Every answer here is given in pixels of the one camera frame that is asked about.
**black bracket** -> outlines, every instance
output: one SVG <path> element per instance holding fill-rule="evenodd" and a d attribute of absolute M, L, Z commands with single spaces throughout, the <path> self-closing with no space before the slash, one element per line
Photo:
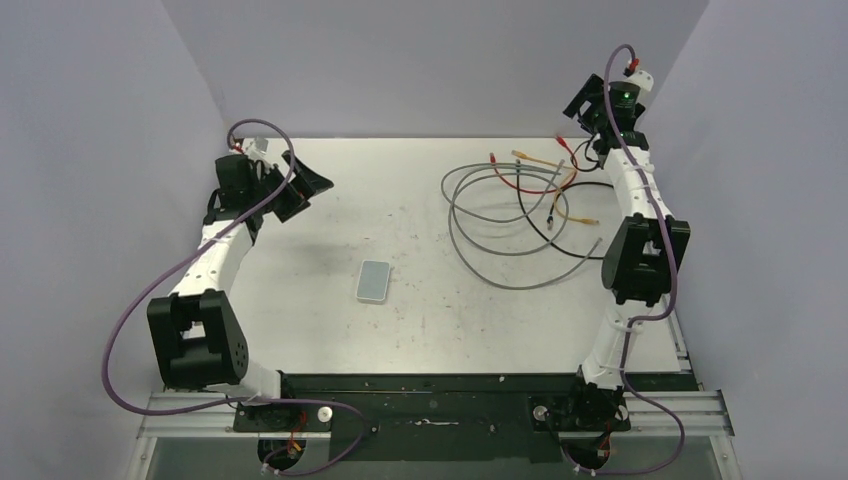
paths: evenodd
<path fill-rule="evenodd" d="M 616 125 L 625 143 L 647 150 L 648 139 L 635 130 L 636 120 L 645 112 L 645 106 L 636 103 L 640 90 L 632 83 L 610 82 L 610 102 Z M 593 73 L 562 113 L 568 118 L 576 118 L 583 131 L 600 136 L 592 148 L 601 158 L 605 157 L 611 148 L 618 146 L 618 139 L 615 138 L 604 107 L 604 79 L 601 77 Z"/>
<path fill-rule="evenodd" d="M 282 158 L 291 165 L 290 152 L 285 152 Z M 289 184 L 264 208 L 245 220 L 253 241 L 256 241 L 266 213 L 273 212 L 283 223 L 306 210 L 311 197 L 333 187 L 332 181 L 310 170 L 297 157 L 295 159 L 295 173 Z M 265 162 L 251 160 L 244 154 L 215 160 L 215 173 L 219 187 L 209 198 L 204 225 L 237 218 L 267 198 L 285 180 L 276 165 L 269 168 Z"/>
<path fill-rule="evenodd" d="M 195 323 L 206 335 L 183 338 Z M 154 298 L 147 305 L 147 324 L 159 373 L 170 388 L 238 385 L 247 373 L 247 341 L 224 292 Z"/>
<path fill-rule="evenodd" d="M 678 268 L 689 243 L 689 222 L 665 219 Z M 651 243 L 656 253 L 647 253 Z M 611 290 L 616 302 L 643 301 L 649 307 L 671 290 L 671 272 L 660 233 L 659 221 L 637 213 L 626 217 L 618 228 L 601 266 L 601 281 Z"/>

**black cable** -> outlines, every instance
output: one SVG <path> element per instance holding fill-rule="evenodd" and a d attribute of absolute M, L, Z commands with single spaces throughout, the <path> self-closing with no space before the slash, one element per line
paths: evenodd
<path fill-rule="evenodd" d="M 224 398 L 226 398 L 227 400 L 229 400 L 229 399 L 230 399 L 230 396 L 225 394 L 225 395 L 224 395 Z M 243 406 L 244 406 L 244 405 L 242 405 L 242 403 L 241 403 L 241 402 L 237 402 L 237 403 L 238 403 L 239 407 L 243 407 Z M 227 406 L 228 406 L 228 407 L 230 407 L 230 408 L 232 408 L 233 410 L 238 410 L 238 407 L 234 407 L 234 406 L 233 406 L 233 404 L 232 404 L 232 403 L 230 403 L 230 402 L 227 402 Z"/>
<path fill-rule="evenodd" d="M 524 216 L 524 218 L 526 218 L 526 219 L 527 219 L 527 222 L 529 222 L 529 223 L 530 223 L 530 226 L 531 226 L 531 227 L 533 227 L 533 230 L 535 230 L 535 231 L 536 231 L 536 233 L 538 233 L 538 234 L 539 234 L 539 236 L 540 236 L 540 237 L 542 237 L 542 238 L 543 238 L 546 242 L 551 242 L 551 240 L 550 240 L 547 236 L 545 236 L 545 234 L 544 234 L 544 233 L 542 233 L 542 231 L 541 231 L 541 230 L 539 230 L 539 227 L 537 227 L 537 226 L 536 226 L 536 224 L 535 224 L 535 223 L 533 223 L 533 220 L 530 218 L 530 216 L 529 216 L 529 215 L 527 215 L 527 209 L 526 209 L 526 208 L 524 208 L 524 200 L 522 200 L 522 199 L 521 199 L 521 191 L 520 191 L 520 190 L 518 190 L 518 188 L 520 188 L 520 182 L 521 182 L 520 178 L 521 178 L 521 175 L 519 174 L 518 170 L 516 170 L 516 171 L 515 171 L 515 187 L 516 187 L 516 189 L 515 189 L 515 194 L 518 196 L 518 206 L 519 206 L 519 207 L 521 207 L 521 212 L 525 215 L 525 216 Z M 572 183 L 571 185 L 566 185 L 565 187 L 563 187 L 563 188 L 562 188 L 562 194 L 563 194 L 563 195 L 565 195 L 565 191 L 566 191 L 566 190 L 568 190 L 568 189 L 569 189 L 569 188 L 571 188 L 571 187 L 576 187 L 576 186 L 578 186 L 578 185 L 598 185 L 598 186 L 601 186 L 601 187 L 609 187 L 609 188 L 612 188 L 612 185 L 610 185 L 609 183 L 603 183 L 603 182 L 578 182 L 578 183 Z M 564 249 L 564 248 L 560 247 L 559 245 L 557 245 L 556 243 L 553 243 L 553 242 L 551 242 L 551 246 L 552 246 L 552 247 L 554 247 L 554 248 L 555 248 L 558 252 L 560 252 L 560 253 L 562 253 L 562 254 L 565 254 L 565 255 L 568 255 L 569 257 L 574 257 L 574 258 L 583 258 L 583 257 L 585 256 L 585 255 L 580 255 L 580 254 L 578 254 L 578 253 L 569 252 L 568 250 L 566 250 L 566 249 Z M 590 257 L 587 257 L 587 258 L 588 258 L 589 260 L 603 260 L 603 259 L 604 259 L 604 257 L 591 257 L 591 256 L 590 256 Z"/>
<path fill-rule="evenodd" d="M 585 145 L 586 145 L 585 147 L 583 147 L 583 157 L 584 157 L 586 160 L 588 160 L 588 161 L 590 161 L 590 162 L 592 162 L 592 163 L 594 163 L 594 164 L 596 164 L 596 165 L 597 165 L 597 164 L 601 163 L 601 160 L 600 160 L 600 159 L 595 160 L 595 159 L 593 159 L 593 158 L 589 158 L 589 146 L 591 146 L 591 145 L 592 145 L 591 141 L 592 141 L 592 139 L 590 138 L 590 139 L 589 139 L 589 141 L 587 141 L 587 142 L 583 142 L 583 143 L 581 143 L 580 145 L 583 145 L 583 144 L 585 144 Z"/>
<path fill-rule="evenodd" d="M 595 160 L 590 160 L 591 162 L 595 163 L 590 168 L 580 168 L 577 165 L 577 155 L 576 155 L 576 153 L 580 151 L 580 147 L 584 147 L 584 149 L 588 152 L 589 151 L 588 150 L 589 143 L 591 141 L 592 141 L 592 139 L 590 138 L 589 140 L 586 140 L 585 142 L 581 143 L 580 145 L 577 145 L 577 148 L 574 149 L 574 154 L 571 155 L 571 166 L 574 167 L 578 172 L 590 173 L 590 172 L 594 172 L 595 170 L 598 170 L 599 168 L 601 168 L 600 162 L 597 162 Z"/>

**glass panel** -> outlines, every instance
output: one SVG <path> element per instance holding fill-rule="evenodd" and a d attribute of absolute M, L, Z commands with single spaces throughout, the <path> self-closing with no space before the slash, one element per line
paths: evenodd
<path fill-rule="evenodd" d="M 613 456 L 607 463 L 607 468 L 651 466 L 665 459 L 674 449 L 676 442 L 675 437 L 613 438 Z M 267 475 L 264 477 L 259 475 L 259 466 L 255 438 L 160 438 L 156 444 L 156 452 L 147 478 L 148 480 L 270 478 Z M 525 459 L 497 459 L 489 462 L 341 462 L 324 472 L 311 475 L 310 478 L 317 480 L 353 478 L 562 480 L 572 478 L 571 475 L 573 475 L 571 468 L 566 463 L 530 464 Z M 659 472 L 645 476 L 606 478 L 714 480 L 720 479 L 721 476 L 709 438 L 692 437 L 686 439 L 686 446 L 680 458 Z"/>

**gray cable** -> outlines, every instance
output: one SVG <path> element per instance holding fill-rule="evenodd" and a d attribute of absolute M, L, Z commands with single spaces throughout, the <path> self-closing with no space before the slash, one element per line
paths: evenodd
<path fill-rule="evenodd" d="M 451 201 L 449 201 L 449 203 L 453 206 L 453 208 L 454 208 L 455 210 L 457 210 L 457 209 L 459 209 L 459 208 L 460 208 L 460 207 L 458 207 L 458 206 L 456 205 L 456 199 L 459 197 L 459 194 L 461 194 L 461 193 L 463 192 L 463 190 L 465 190 L 466 188 L 470 187 L 471 185 L 473 185 L 473 184 L 475 184 L 475 183 L 477 183 L 477 182 L 479 182 L 479 181 L 487 180 L 487 179 L 489 179 L 489 178 L 497 178 L 497 177 L 499 177 L 499 176 L 500 176 L 500 174 L 497 174 L 497 173 L 496 173 L 496 174 L 494 174 L 494 175 L 486 175 L 485 177 L 475 178 L 474 180 L 472 180 L 472 181 L 470 181 L 470 182 L 468 182 L 467 184 L 464 184 L 464 185 L 463 185 L 463 182 L 465 182 L 465 180 L 466 180 L 468 177 L 470 177 L 471 175 L 474 175 L 475 173 L 478 173 L 478 172 L 481 172 L 481 171 L 485 171 L 485 170 L 491 170 L 491 169 L 492 169 L 491 167 L 479 167 L 479 168 L 477 168 L 477 169 L 472 170 L 470 173 L 466 174 L 464 177 L 462 177 L 462 178 L 459 180 L 459 183 L 457 183 L 457 185 L 456 185 L 456 189 L 454 189 L 454 196 L 453 196 L 453 199 L 452 199 Z M 512 168 L 512 169 L 513 169 L 513 170 L 516 170 L 516 171 L 523 171 L 523 170 L 524 170 L 524 169 L 523 169 L 520 165 L 515 166 L 515 167 L 514 167 L 514 168 Z M 554 183 L 553 183 L 553 180 L 554 180 L 554 178 L 556 177 L 556 174 L 557 174 L 557 173 L 558 173 L 558 172 L 554 172 L 554 175 L 552 176 L 551 181 L 550 181 L 550 182 L 548 182 L 548 186 L 552 186 L 554 189 L 559 190 L 559 187 L 557 187 L 557 186 L 556 186 L 556 184 L 554 184 Z M 545 180 L 545 181 L 547 181 L 547 179 L 546 179 L 546 178 L 543 178 L 543 177 L 541 177 L 541 176 L 539 176 L 539 175 L 534 175 L 534 174 L 532 174 L 532 173 L 531 173 L 531 174 L 523 173 L 523 174 L 524 174 L 524 176 L 525 176 L 525 177 L 538 178 L 538 179 L 540 179 L 540 180 Z M 553 243 L 553 242 L 554 242 L 554 241 L 555 241 L 555 240 L 556 240 L 556 239 L 560 236 L 560 234 L 562 234 L 562 231 L 563 231 L 563 230 L 565 230 L 565 224 L 567 223 L 567 217 L 568 217 L 568 214 L 569 214 L 568 199 L 563 199 L 563 203 L 565 204 L 565 215 L 566 215 L 566 219 L 565 219 L 565 220 L 563 220 L 562 224 L 561 224 L 561 225 L 560 225 L 560 227 L 559 227 L 559 230 L 557 230 L 557 232 L 556 232 L 556 233 L 555 233 L 555 234 L 554 234 L 551 238 L 549 238 L 549 239 L 547 240 L 547 243 L 543 243 L 542 245 L 540 245 L 540 246 L 538 246 L 538 247 L 536 247 L 536 248 L 533 248 L 533 249 L 530 249 L 530 250 L 525 250 L 525 251 L 522 251 L 522 252 L 503 252 L 503 251 L 500 251 L 500 250 L 493 250 L 493 249 L 491 249 L 491 248 L 485 247 L 485 246 L 483 246 L 483 245 L 481 245 L 481 244 L 477 243 L 476 241 L 474 241 L 474 239 L 472 239 L 472 238 L 471 238 L 471 237 L 470 237 L 470 236 L 469 236 L 469 235 L 465 232 L 465 230 L 463 230 L 463 228 L 462 228 L 462 224 L 459 222 L 459 218 L 456 216 L 456 212 L 455 212 L 455 211 L 454 211 L 454 215 L 453 215 L 453 221 L 454 221 L 454 223 L 456 224 L 456 228 L 457 228 L 457 229 L 459 229 L 459 233 L 461 233 L 461 234 L 462 234 L 462 236 L 463 236 L 463 237 L 465 237 L 465 239 L 466 239 L 466 240 L 468 240 L 468 242 L 469 242 L 469 243 L 471 243 L 471 244 L 472 244 L 472 245 L 474 245 L 475 247 L 479 248 L 480 250 L 482 250 L 482 251 L 484 251 L 484 252 L 486 252 L 486 253 L 490 253 L 490 254 L 492 254 L 492 255 L 500 255 L 500 256 L 504 256 L 504 257 L 522 257 L 522 256 L 524 256 L 524 255 L 531 255 L 531 254 L 534 254 L 534 253 L 540 252 L 540 251 L 544 250 L 545 248 L 550 247 L 550 246 L 551 246 L 551 244 L 552 244 L 552 243 Z M 524 214 L 524 215 L 521 215 L 521 216 L 519 216 L 519 217 L 515 217 L 514 219 L 510 219 L 510 220 L 509 220 L 509 222 L 517 222 L 517 221 L 519 221 L 519 220 L 524 220 L 524 219 L 527 217 L 527 215 L 529 215 L 529 214 L 533 211 L 533 209 L 534 209 L 534 208 L 531 208 L 531 209 L 530 209 L 530 210 L 529 210 L 526 214 Z M 492 222 L 494 222 L 494 223 L 509 223 L 509 222 L 495 221 L 496 219 L 492 219 L 492 218 L 486 217 L 486 216 L 484 216 L 484 215 L 474 215 L 474 216 L 475 216 L 476 218 L 479 218 L 479 219 L 484 220 L 484 221 L 492 221 Z"/>
<path fill-rule="evenodd" d="M 563 280 L 564 278 L 568 277 L 572 273 L 574 273 L 578 268 L 580 268 L 580 266 L 582 266 L 586 262 L 586 260 L 589 259 L 589 257 L 592 255 L 592 253 L 594 253 L 595 249 L 598 248 L 598 245 L 600 245 L 600 243 L 601 243 L 600 238 L 595 241 L 595 244 L 592 245 L 592 248 L 589 250 L 589 252 L 586 253 L 586 255 L 584 257 L 582 257 L 582 259 L 576 265 L 574 265 L 571 269 L 569 269 L 567 272 L 563 273 L 562 275 L 558 275 L 557 277 L 552 278 L 550 280 L 546 280 L 544 282 L 537 283 L 535 285 L 513 286 L 513 285 L 505 285 L 505 284 L 502 284 L 502 283 L 495 282 L 494 280 L 491 280 L 491 279 L 485 277 L 483 274 L 481 274 L 479 271 L 477 271 L 477 269 L 475 269 L 471 265 L 471 263 L 468 261 L 468 259 L 466 259 L 465 256 L 462 254 L 462 251 L 459 249 L 459 245 L 456 242 L 456 236 L 454 235 L 454 231 L 453 231 L 453 224 L 454 223 L 456 223 L 456 226 L 460 230 L 462 235 L 469 242 L 471 242 L 473 245 L 480 248 L 481 250 L 489 252 L 489 253 L 494 253 L 496 255 L 513 255 L 513 256 L 516 255 L 515 253 L 512 253 L 512 252 L 498 252 L 498 251 L 495 251 L 495 250 L 491 250 L 491 249 L 482 247 L 481 245 L 476 243 L 474 240 L 469 238 L 469 236 L 466 235 L 465 232 L 462 230 L 462 226 L 461 226 L 461 224 L 459 223 L 459 220 L 456 217 L 456 210 L 459 210 L 463 213 L 466 213 L 468 215 L 471 215 L 475 218 L 478 218 L 478 219 L 481 219 L 481 220 L 484 220 L 484 221 L 490 221 L 490 222 L 493 222 L 493 223 L 510 223 L 510 222 L 514 222 L 514 221 L 518 221 L 518 220 L 522 220 L 524 218 L 527 218 L 527 216 L 530 215 L 530 213 L 532 213 L 533 210 L 535 210 L 542 203 L 542 200 L 545 196 L 545 195 L 540 195 L 539 200 L 536 202 L 536 204 L 533 205 L 533 207 L 530 210 L 528 210 L 526 213 L 524 213 L 523 215 L 518 216 L 518 217 L 513 218 L 513 219 L 508 219 L 508 220 L 492 219 L 492 218 L 489 218 L 489 217 L 468 211 L 468 210 L 466 210 L 466 209 L 464 209 L 464 208 L 462 208 L 462 207 L 460 207 L 456 204 L 457 198 L 462 193 L 462 191 L 465 190 L 465 188 L 467 188 L 468 186 L 470 186 L 473 183 L 476 183 L 478 181 L 481 181 L 481 180 L 486 180 L 486 179 L 489 179 L 489 178 L 497 178 L 500 175 L 497 174 L 497 173 L 493 174 L 493 175 L 487 175 L 485 177 L 480 177 L 480 178 L 474 179 L 471 182 L 468 182 L 467 184 L 463 185 L 463 182 L 465 182 L 465 180 L 469 176 L 471 176 L 475 173 L 478 173 L 480 171 L 484 171 L 484 170 L 487 170 L 487 169 L 494 169 L 496 167 L 501 168 L 501 169 L 506 169 L 506 170 L 514 170 L 514 171 L 517 171 L 517 172 L 521 172 L 522 175 L 526 175 L 528 177 L 546 180 L 548 182 L 548 185 L 545 187 L 545 190 L 549 190 L 550 187 L 553 187 L 554 189 L 556 189 L 557 191 L 562 193 L 560 187 L 557 186 L 554 183 L 554 180 L 556 179 L 557 173 L 559 173 L 560 169 L 562 168 L 562 162 L 560 162 L 557 169 L 553 172 L 551 170 L 546 170 L 546 169 L 542 169 L 542 168 L 539 168 L 539 167 L 521 165 L 521 164 L 518 164 L 518 163 L 514 164 L 514 165 L 513 164 L 503 164 L 503 163 L 498 163 L 498 164 L 480 163 L 480 164 L 473 164 L 473 165 L 465 165 L 463 167 L 455 168 L 455 169 L 451 170 L 450 172 L 448 172 L 444 177 L 442 177 L 442 182 L 441 182 L 442 195 L 445 197 L 445 200 L 447 200 L 448 204 L 450 205 L 448 207 L 448 234 L 449 234 L 450 239 L 451 239 L 451 244 L 453 245 L 454 250 L 456 250 L 457 255 L 459 255 L 459 258 L 462 261 L 462 263 L 466 267 L 468 267 L 468 269 L 471 270 L 471 272 L 474 275 L 476 275 L 479 279 L 483 280 L 484 282 L 488 283 L 489 285 L 492 285 L 494 287 L 501 288 L 501 289 L 504 289 L 504 290 L 532 290 L 532 289 L 536 289 L 536 288 L 541 288 L 541 287 L 545 287 L 545 286 L 557 283 L 557 282 Z M 447 178 L 455 172 L 458 172 L 458 171 L 463 170 L 463 169 L 469 169 L 469 168 L 474 168 L 474 171 L 472 171 L 469 174 L 466 174 L 460 180 L 460 182 L 457 184 L 456 188 L 454 189 L 453 196 L 448 197 L 447 192 L 445 191 L 445 181 L 447 180 Z M 545 179 L 544 177 L 541 177 L 540 175 L 525 173 L 525 172 L 528 172 L 528 171 L 533 171 L 533 172 L 538 172 L 538 173 L 553 173 L 553 175 L 550 177 L 550 179 Z M 560 198 L 563 199 L 563 203 L 565 204 L 566 212 L 568 212 L 568 208 L 569 208 L 568 199 L 565 198 L 565 195 L 560 195 Z M 560 227 L 560 230 L 557 231 L 557 233 L 555 235 L 553 235 L 548 240 L 548 242 L 546 244 L 542 245 L 539 248 L 529 250 L 527 252 L 519 252 L 518 255 L 528 255 L 530 253 L 535 253 L 535 252 L 538 252 L 538 251 L 540 251 L 540 250 L 542 250 L 546 247 L 549 247 L 556 240 L 556 238 L 559 236 L 559 234 L 562 232 L 562 230 L 565 228 L 565 222 L 566 221 L 564 220 L 562 226 Z"/>
<path fill-rule="evenodd" d="M 560 171 L 564 162 L 565 162 L 564 160 L 560 161 L 559 167 L 557 167 L 556 170 L 548 170 L 546 168 L 535 167 L 533 165 L 522 165 L 522 164 L 515 164 L 515 163 L 472 163 L 472 164 L 469 164 L 469 165 L 463 165 L 461 167 L 454 168 L 453 170 L 446 173 L 444 177 L 442 177 L 442 184 L 441 184 L 442 185 L 442 196 L 445 197 L 446 202 L 454 205 L 454 208 L 456 208 L 457 210 L 459 210 L 460 212 L 462 212 L 466 215 L 471 215 L 474 218 L 479 218 L 480 220 L 483 220 L 483 221 L 486 221 L 486 222 L 491 222 L 491 223 L 517 222 L 518 220 L 524 219 L 524 217 L 526 217 L 528 214 L 530 214 L 533 210 L 536 210 L 536 208 L 538 208 L 538 206 L 541 205 L 542 200 L 544 199 L 545 196 L 540 195 L 539 200 L 536 201 L 536 203 L 533 205 L 533 207 L 530 208 L 530 210 L 528 210 L 526 214 L 521 215 L 519 217 L 515 217 L 515 218 L 509 218 L 509 219 L 506 219 L 506 220 L 501 220 L 501 219 L 497 219 L 497 218 L 489 218 L 489 217 L 480 215 L 479 213 L 474 213 L 470 210 L 466 210 L 466 209 L 464 209 L 464 208 L 462 208 L 458 205 L 455 205 L 453 202 L 451 202 L 451 199 L 448 196 L 447 191 L 445 190 L 445 181 L 448 179 L 448 177 L 450 177 L 454 173 L 456 173 L 460 170 L 468 169 L 468 168 L 477 168 L 477 169 L 479 169 L 478 171 L 494 170 L 495 168 L 502 168 L 502 169 L 505 169 L 505 170 L 521 170 L 522 172 L 527 171 L 527 172 L 547 173 L 547 174 L 553 174 L 553 176 L 556 177 L 556 174 Z M 468 178 L 468 175 L 466 175 L 465 177 L 463 177 L 459 181 L 459 184 L 457 184 L 457 188 L 466 178 Z M 546 178 L 540 178 L 539 176 L 534 176 L 534 178 L 539 178 L 540 180 L 544 180 L 546 182 L 548 181 Z M 556 185 L 551 183 L 551 182 L 548 182 L 548 185 L 549 186 L 553 185 L 554 188 L 557 188 Z"/>

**red cable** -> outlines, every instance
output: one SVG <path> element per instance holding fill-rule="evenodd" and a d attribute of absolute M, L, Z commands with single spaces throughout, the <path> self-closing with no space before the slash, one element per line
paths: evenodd
<path fill-rule="evenodd" d="M 571 160 L 572 160 L 572 163 L 573 163 L 574 162 L 574 152 L 571 151 L 571 148 L 568 146 L 568 143 L 566 143 L 565 139 L 560 137 L 559 135 L 557 135 L 556 139 L 557 139 L 557 143 L 559 143 L 566 150 L 568 150 L 568 153 L 569 153 L 569 155 L 571 155 Z M 492 163 L 492 164 L 497 163 L 497 160 L 495 159 L 494 153 L 489 154 L 489 162 Z M 557 188 L 553 188 L 551 190 L 526 190 L 524 188 L 518 188 L 515 185 L 513 185 L 509 180 L 507 180 L 506 177 L 501 175 L 501 172 L 498 171 L 498 167 L 494 167 L 494 168 L 495 168 L 495 173 L 498 175 L 498 178 L 500 178 L 502 182 L 509 185 L 509 187 L 512 188 L 513 190 L 518 190 L 521 193 L 527 193 L 527 194 L 530 194 L 530 195 L 543 195 L 543 194 L 548 194 L 548 193 L 556 193 L 557 191 L 559 191 L 559 189 L 557 189 Z M 577 175 L 574 175 L 573 177 L 571 177 L 571 180 L 569 180 L 568 183 L 562 185 L 560 188 L 567 187 L 568 185 L 571 185 L 571 182 L 573 182 L 575 178 L 577 178 Z"/>

